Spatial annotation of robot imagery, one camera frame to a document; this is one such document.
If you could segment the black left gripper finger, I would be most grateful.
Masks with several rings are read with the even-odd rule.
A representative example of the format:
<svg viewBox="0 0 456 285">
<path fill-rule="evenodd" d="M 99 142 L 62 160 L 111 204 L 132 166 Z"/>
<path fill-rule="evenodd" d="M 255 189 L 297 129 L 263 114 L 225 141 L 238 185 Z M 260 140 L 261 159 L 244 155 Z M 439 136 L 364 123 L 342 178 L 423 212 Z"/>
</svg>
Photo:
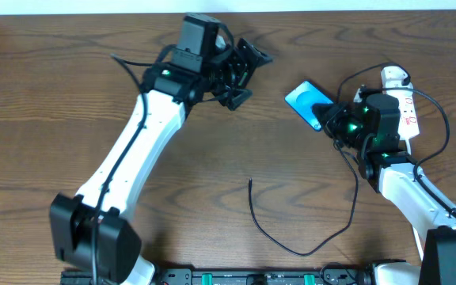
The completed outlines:
<svg viewBox="0 0 456 285">
<path fill-rule="evenodd" d="M 241 57 L 251 67 L 262 67 L 263 65 L 269 64 L 273 61 L 270 55 L 264 53 L 263 51 L 260 51 L 244 38 L 241 38 L 238 41 L 237 48 L 241 54 Z"/>
<path fill-rule="evenodd" d="M 245 101 L 247 101 L 252 95 L 253 95 L 253 92 L 249 89 L 235 89 L 231 92 L 231 94 L 226 102 L 226 107 L 230 111 L 235 111 Z"/>
</svg>

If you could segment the blue Galaxy smartphone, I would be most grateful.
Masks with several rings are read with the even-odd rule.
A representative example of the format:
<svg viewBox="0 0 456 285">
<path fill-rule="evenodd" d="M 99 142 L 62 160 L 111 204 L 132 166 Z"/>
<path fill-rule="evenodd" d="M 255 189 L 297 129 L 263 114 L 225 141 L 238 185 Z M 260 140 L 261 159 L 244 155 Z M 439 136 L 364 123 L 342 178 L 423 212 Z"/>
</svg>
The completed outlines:
<svg viewBox="0 0 456 285">
<path fill-rule="evenodd" d="M 315 131 L 321 131 L 322 126 L 313 113 L 313 106 L 316 104 L 330 105 L 333 103 L 323 92 L 308 81 L 302 82 L 298 87 L 293 89 L 285 96 L 284 100 Z"/>
</svg>

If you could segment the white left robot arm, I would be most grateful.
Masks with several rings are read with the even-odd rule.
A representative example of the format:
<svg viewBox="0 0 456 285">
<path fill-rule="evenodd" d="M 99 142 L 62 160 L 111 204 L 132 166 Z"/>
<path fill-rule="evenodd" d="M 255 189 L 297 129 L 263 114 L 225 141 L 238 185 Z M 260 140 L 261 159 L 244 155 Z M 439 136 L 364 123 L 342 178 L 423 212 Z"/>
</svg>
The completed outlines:
<svg viewBox="0 0 456 285">
<path fill-rule="evenodd" d="M 245 39 L 214 39 L 171 44 L 145 65 L 131 117 L 108 156 L 74 196 L 51 202 L 55 255 L 70 265 L 61 283 L 152 283 L 156 268 L 131 226 L 152 168 L 195 105 L 217 101 L 235 110 L 250 98 L 255 70 L 270 62 Z"/>
</svg>

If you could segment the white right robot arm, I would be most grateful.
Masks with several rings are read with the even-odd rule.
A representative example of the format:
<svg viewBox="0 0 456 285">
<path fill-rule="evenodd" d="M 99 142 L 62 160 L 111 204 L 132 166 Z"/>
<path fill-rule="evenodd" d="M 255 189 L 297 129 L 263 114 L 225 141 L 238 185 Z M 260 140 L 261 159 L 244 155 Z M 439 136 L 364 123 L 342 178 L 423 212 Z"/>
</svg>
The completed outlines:
<svg viewBox="0 0 456 285">
<path fill-rule="evenodd" d="M 400 148 L 398 99 L 375 93 L 355 105 L 316 102 L 311 111 L 337 145 L 356 149 L 360 176 L 395 205 L 425 240 L 419 266 L 374 262 L 364 282 L 456 284 L 456 205 Z"/>
</svg>

